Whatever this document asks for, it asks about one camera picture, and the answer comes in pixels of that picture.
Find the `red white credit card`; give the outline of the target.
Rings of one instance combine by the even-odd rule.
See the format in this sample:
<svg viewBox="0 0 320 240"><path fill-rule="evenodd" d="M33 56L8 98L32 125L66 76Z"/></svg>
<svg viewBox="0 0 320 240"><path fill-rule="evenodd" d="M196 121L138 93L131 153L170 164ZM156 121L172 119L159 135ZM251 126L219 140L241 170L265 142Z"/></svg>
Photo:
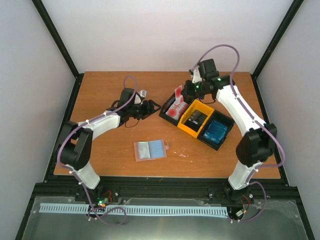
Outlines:
<svg viewBox="0 0 320 240"><path fill-rule="evenodd" d="M175 96L175 104L180 104L184 101L184 97L182 95L183 86L180 85L174 90L174 96Z"/></svg>

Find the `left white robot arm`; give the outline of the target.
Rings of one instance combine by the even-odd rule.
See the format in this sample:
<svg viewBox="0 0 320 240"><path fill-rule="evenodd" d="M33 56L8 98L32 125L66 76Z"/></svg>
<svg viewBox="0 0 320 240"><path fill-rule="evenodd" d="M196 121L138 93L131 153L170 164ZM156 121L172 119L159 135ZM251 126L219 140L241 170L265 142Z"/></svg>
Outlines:
<svg viewBox="0 0 320 240"><path fill-rule="evenodd" d="M55 145L56 161L67 168L87 188L86 195L92 201L103 198L104 188L100 177L90 163L92 142L109 130L124 125L130 118L144 120L161 109L155 101L146 99L147 91L137 92L124 88L120 98L102 114L81 122L67 121Z"/></svg>

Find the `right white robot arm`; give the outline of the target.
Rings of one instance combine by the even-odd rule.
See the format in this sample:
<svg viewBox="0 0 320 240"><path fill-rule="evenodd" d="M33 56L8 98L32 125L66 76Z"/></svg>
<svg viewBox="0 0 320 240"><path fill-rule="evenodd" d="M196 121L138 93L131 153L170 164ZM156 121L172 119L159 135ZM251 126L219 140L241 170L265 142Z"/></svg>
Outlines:
<svg viewBox="0 0 320 240"><path fill-rule="evenodd" d="M187 80L183 96L191 99L211 95L221 103L238 126L242 138L236 147L237 164L228 177L224 189L227 201L235 201L249 186L252 176L274 153L277 128L260 118L242 97L233 74L220 75L213 59L199 61L190 70L192 80Z"/></svg>

